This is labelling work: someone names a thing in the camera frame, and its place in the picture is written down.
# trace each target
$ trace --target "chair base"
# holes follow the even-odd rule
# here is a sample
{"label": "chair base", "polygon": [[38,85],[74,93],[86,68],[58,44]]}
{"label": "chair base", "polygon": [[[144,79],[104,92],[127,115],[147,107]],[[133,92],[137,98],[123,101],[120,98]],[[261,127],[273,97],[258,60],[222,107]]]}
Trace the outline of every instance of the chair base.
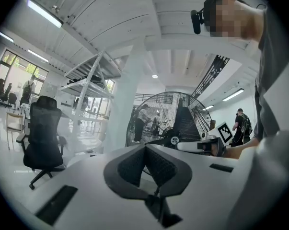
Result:
{"label": "chair base", "polygon": [[35,189],[34,183],[39,180],[43,175],[47,174],[50,178],[53,178],[53,175],[51,174],[51,172],[59,172],[59,171],[63,171],[63,168],[53,168],[50,170],[42,170],[29,184],[29,187],[31,190]]}

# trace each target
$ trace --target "gray t-shirt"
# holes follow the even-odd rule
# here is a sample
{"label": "gray t-shirt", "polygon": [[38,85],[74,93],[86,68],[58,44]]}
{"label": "gray t-shirt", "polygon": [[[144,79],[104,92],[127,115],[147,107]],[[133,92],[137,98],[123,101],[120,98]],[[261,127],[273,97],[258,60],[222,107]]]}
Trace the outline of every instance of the gray t-shirt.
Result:
{"label": "gray t-shirt", "polygon": [[264,11],[264,20],[264,31],[258,45],[262,51],[260,68],[255,83],[257,124],[254,128],[254,136],[259,140],[275,135],[279,131],[264,94],[289,62],[289,36],[282,22],[269,7]]}

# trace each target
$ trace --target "tube light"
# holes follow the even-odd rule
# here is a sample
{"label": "tube light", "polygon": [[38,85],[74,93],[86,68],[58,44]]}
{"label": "tube light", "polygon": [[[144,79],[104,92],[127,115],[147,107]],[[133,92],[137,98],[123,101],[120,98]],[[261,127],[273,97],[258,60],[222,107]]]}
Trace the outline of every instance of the tube light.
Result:
{"label": "tube light", "polygon": [[1,32],[0,32],[0,35],[13,43],[13,39],[11,37],[8,37],[7,35],[5,35],[4,33],[1,33]]}
{"label": "tube light", "polygon": [[223,101],[224,101],[224,102],[225,102],[225,101],[228,101],[229,99],[237,96],[238,94],[241,94],[243,91],[244,91],[244,89],[239,89],[239,90],[237,90],[234,94],[232,94],[232,95],[230,95],[229,97],[226,97],[225,99],[223,99]]}
{"label": "tube light", "polygon": [[208,110],[208,109],[210,109],[210,108],[212,108],[212,107],[214,107],[214,106],[213,106],[213,105],[210,105],[210,106],[204,108],[202,111]]}
{"label": "tube light", "polygon": [[37,57],[39,57],[40,59],[48,62],[48,59],[43,58],[42,56],[40,56],[40,55],[38,55],[37,53],[31,51],[30,49],[28,49],[27,51],[28,51],[29,53],[33,54],[34,56],[37,56]]}
{"label": "tube light", "polygon": [[52,14],[50,14],[49,12],[47,12],[45,9],[42,9],[40,6],[38,6],[37,4],[35,4],[33,1],[28,0],[27,1],[27,6],[31,9],[33,9],[34,11],[36,11],[37,13],[39,13],[40,15],[42,15],[44,18],[46,18],[47,20],[49,20],[51,23],[53,23],[56,27],[61,28],[62,27],[62,22],[58,19],[56,19]]}

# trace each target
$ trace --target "chair seat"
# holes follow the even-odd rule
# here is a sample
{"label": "chair seat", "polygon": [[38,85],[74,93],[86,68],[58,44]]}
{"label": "chair seat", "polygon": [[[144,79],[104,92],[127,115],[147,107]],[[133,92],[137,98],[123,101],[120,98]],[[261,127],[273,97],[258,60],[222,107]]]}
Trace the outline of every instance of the chair seat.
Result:
{"label": "chair seat", "polygon": [[9,123],[8,129],[13,129],[13,130],[16,130],[16,131],[22,131],[22,125],[21,124],[18,124],[18,123]]}
{"label": "chair seat", "polygon": [[57,144],[29,144],[25,150],[24,165],[33,169],[52,169],[63,164]]}

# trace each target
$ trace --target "window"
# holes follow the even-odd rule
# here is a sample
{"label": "window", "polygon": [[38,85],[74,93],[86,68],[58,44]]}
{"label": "window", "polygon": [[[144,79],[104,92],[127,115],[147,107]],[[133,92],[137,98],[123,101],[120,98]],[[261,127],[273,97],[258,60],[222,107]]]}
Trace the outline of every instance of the window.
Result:
{"label": "window", "polygon": [[14,93],[22,93],[23,85],[31,79],[32,75],[35,75],[35,94],[39,95],[47,74],[48,71],[37,67],[8,50],[6,50],[0,61],[0,79],[5,80],[4,89],[11,83],[11,92]]}

